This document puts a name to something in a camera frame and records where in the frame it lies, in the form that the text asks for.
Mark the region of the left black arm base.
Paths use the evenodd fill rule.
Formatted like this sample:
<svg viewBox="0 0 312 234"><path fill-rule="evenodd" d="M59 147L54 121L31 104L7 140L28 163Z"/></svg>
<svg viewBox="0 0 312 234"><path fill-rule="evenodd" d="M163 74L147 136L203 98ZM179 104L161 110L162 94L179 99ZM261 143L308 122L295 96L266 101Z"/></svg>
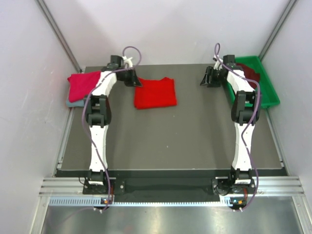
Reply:
<svg viewBox="0 0 312 234"><path fill-rule="evenodd" d="M111 189L110 194L112 195L122 195L125 192L125 179L111 179ZM84 195L108 195L108 185L106 182L104 184L96 184L86 180L83 185L82 193Z"/></svg>

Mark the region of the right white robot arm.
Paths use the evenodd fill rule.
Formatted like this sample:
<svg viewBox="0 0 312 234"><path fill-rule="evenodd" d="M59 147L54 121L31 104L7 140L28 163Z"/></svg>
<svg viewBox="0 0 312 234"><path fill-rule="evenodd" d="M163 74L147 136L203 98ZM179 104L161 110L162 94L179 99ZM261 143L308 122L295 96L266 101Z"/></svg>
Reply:
<svg viewBox="0 0 312 234"><path fill-rule="evenodd" d="M223 82L231 85L235 98L231 109L231 119L235 127L235 152L227 180L219 179L215 185L217 193L239 193L253 186L251 146L255 124L261 109L259 84L246 78L243 68L236 64L234 55L220 58L214 55L214 66L208 66L201 86L220 87Z"/></svg>

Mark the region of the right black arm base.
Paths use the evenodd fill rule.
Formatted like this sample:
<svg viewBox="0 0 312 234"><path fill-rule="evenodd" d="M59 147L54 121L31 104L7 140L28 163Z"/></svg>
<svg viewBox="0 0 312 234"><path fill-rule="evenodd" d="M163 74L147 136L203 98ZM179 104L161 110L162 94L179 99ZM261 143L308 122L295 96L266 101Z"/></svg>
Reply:
<svg viewBox="0 0 312 234"><path fill-rule="evenodd" d="M247 181L243 181L242 183L235 183L234 179L227 177L216 177L212 179L213 193L220 196L253 194L256 186L257 184L254 179L247 179Z"/></svg>

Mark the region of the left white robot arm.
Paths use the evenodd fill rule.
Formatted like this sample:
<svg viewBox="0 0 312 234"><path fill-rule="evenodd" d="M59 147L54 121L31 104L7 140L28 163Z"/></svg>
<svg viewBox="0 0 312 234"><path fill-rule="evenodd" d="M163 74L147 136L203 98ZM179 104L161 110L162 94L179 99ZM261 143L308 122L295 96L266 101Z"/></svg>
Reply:
<svg viewBox="0 0 312 234"><path fill-rule="evenodd" d="M127 86L142 84L138 80L132 57L111 56L110 62L99 73L99 80L84 98L83 128L91 142L91 163L87 175L87 185L94 186L99 193L109 191L111 182L108 176L106 159L106 138L112 120L109 94L117 81Z"/></svg>

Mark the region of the bright red t-shirt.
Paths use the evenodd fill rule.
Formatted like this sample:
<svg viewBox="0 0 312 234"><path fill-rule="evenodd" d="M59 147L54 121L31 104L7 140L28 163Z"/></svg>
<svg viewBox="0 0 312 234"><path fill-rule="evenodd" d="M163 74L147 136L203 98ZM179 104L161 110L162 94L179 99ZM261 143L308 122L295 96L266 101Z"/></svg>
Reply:
<svg viewBox="0 0 312 234"><path fill-rule="evenodd" d="M138 79L142 86L135 88L134 106L137 109L164 108L177 105L174 79L168 77L159 80Z"/></svg>

